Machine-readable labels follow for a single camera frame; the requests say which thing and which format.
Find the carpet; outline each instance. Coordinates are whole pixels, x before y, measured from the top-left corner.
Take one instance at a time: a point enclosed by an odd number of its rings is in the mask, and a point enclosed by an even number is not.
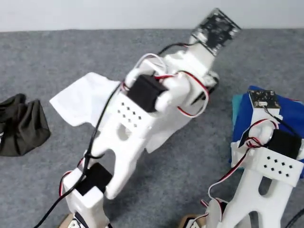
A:
[[[58,197],[61,175],[75,168],[88,145],[92,126],[68,125],[49,99],[88,72],[123,79],[141,55],[187,41],[189,35],[189,30],[0,33],[0,99],[16,93],[39,98],[52,132],[45,144],[23,157],[0,157],[1,227],[37,224]],[[244,30],[216,59],[220,86],[205,114],[152,154],[144,152],[123,191],[106,200],[114,228],[176,228],[184,215],[203,213],[199,200],[208,200],[209,185],[229,170],[232,96],[257,85],[302,100],[303,50],[304,30]],[[101,163],[113,172],[114,155],[107,154]],[[232,199],[240,176],[241,171],[215,187],[214,196]],[[303,191],[301,180],[282,225],[304,207]],[[63,201],[41,227],[55,228],[67,213]]]

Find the black fabric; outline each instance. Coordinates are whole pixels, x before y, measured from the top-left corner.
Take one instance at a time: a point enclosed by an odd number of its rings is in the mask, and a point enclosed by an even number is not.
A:
[[[50,137],[40,101],[25,101],[17,94],[0,103],[0,156],[22,156]]]

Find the red wire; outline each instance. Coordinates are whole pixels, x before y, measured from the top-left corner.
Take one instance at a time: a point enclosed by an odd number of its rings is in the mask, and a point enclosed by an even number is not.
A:
[[[69,175],[70,173],[71,173],[72,171],[69,171],[69,172],[67,172],[65,175],[63,175],[62,176],[62,178],[61,178],[61,180],[60,180],[60,183],[59,183],[59,196],[61,196],[61,189],[62,189],[62,182],[63,182],[63,179],[67,176],[67,175]]]
[[[189,73],[188,71],[184,71],[184,70],[180,70],[180,71],[178,71],[177,73],[179,73],[179,72],[183,72],[183,73],[185,73],[185,74],[187,74],[187,75],[189,75],[190,77],[192,77],[201,87],[203,87],[204,89],[205,89],[205,91],[207,92],[207,96],[209,96],[209,92],[208,92],[208,89],[201,83],[201,81],[199,81],[193,74],[191,74],[191,73]],[[184,113],[184,114],[186,114],[186,115],[188,115],[188,116],[195,116],[195,114],[194,115],[192,115],[192,114],[189,114],[189,113],[187,113],[187,112],[185,112],[181,107],[177,107],[178,108],[178,110],[180,110],[182,113]]]
[[[160,75],[160,76],[154,76],[156,79],[166,79],[169,77],[174,77],[173,75]]]

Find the white plastic part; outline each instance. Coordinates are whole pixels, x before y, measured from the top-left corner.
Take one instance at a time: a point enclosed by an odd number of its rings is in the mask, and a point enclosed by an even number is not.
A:
[[[279,118],[280,120],[283,119],[283,116],[281,116],[280,113],[280,109],[278,108],[268,108],[268,111],[274,115],[275,117]],[[273,118],[271,115],[269,115],[268,113],[265,112],[264,108],[254,108],[253,109],[253,113],[252,113],[252,117],[251,117],[251,124],[254,124],[256,121],[259,121],[261,119],[269,119],[272,120],[273,122],[276,123],[276,125],[279,125],[280,123]]]
[[[264,147],[254,150],[217,228],[234,228],[252,211],[258,212],[259,228],[281,227],[283,212],[304,164]],[[272,182],[268,193],[262,196],[258,189],[263,177]]]
[[[177,108],[190,91],[190,83],[184,75],[167,78],[162,83],[168,91],[163,92],[156,100],[155,109],[165,112],[168,108]]]
[[[190,46],[187,52],[178,51],[175,54],[166,55],[164,59],[169,66],[169,73],[174,74],[179,70],[187,71],[193,74],[204,86],[214,87],[216,81],[212,75],[208,74],[209,68],[211,67],[214,57],[211,55],[201,44]],[[191,88],[190,92],[183,104],[183,106],[190,106],[193,101],[202,93],[201,86],[193,79],[188,77]]]
[[[297,160],[302,160],[304,159],[304,139],[302,139],[302,145],[300,147],[300,150],[299,150],[299,154],[296,158]]]
[[[81,174],[82,171],[76,168],[63,179],[65,191],[71,189]],[[78,212],[90,228],[104,228],[109,224],[110,221],[104,213],[104,195],[97,187],[93,187],[84,196],[74,190],[66,200],[69,210],[72,213]]]

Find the white wire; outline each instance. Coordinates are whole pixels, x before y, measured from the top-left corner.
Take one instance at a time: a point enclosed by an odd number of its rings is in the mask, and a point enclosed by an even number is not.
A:
[[[67,173],[71,173],[71,172],[72,172],[72,170],[66,171],[62,176],[64,177]],[[62,179],[61,186],[60,186],[60,196],[62,196],[62,193],[63,193],[63,179]]]
[[[191,228],[193,226],[193,224],[196,222],[196,220],[200,219],[200,218],[204,218],[207,217],[209,213],[205,213],[203,215],[197,216],[192,222],[191,225],[189,226],[189,228]]]
[[[163,61],[163,59],[161,57],[159,57],[157,54],[154,54],[154,53],[147,53],[147,54],[144,54],[139,60],[138,62],[135,64],[134,68],[138,68],[142,63],[143,61],[147,58],[147,57],[150,57],[150,56],[153,56],[155,58],[157,58],[160,63],[163,65],[163,69],[165,71],[165,73],[167,74],[168,73],[168,67],[167,65],[165,64],[165,62]]]
[[[209,204],[208,204],[205,200],[201,199],[200,202],[201,202],[201,204],[203,204],[206,208],[208,208]]]
[[[220,181],[218,181],[218,182],[215,182],[214,184],[212,184],[212,185],[208,188],[208,195],[209,195],[209,197],[210,197],[211,199],[216,200],[213,196],[211,196],[211,189],[212,189],[214,186],[216,186],[216,185],[218,185],[218,184],[224,182],[224,181],[227,180],[229,177],[231,177],[231,175],[232,175],[232,174],[240,167],[240,165],[243,163],[243,161],[245,160],[245,157],[247,156],[247,154],[248,154],[248,152],[246,152],[246,153],[244,154],[244,156],[241,158],[241,159],[242,159],[242,162],[240,162],[240,163],[237,164],[235,167],[233,167],[233,169],[232,169],[232,171],[231,171],[231,173],[230,173],[229,175],[227,175],[227,176],[226,176],[225,178],[223,178],[222,180],[220,180]]]

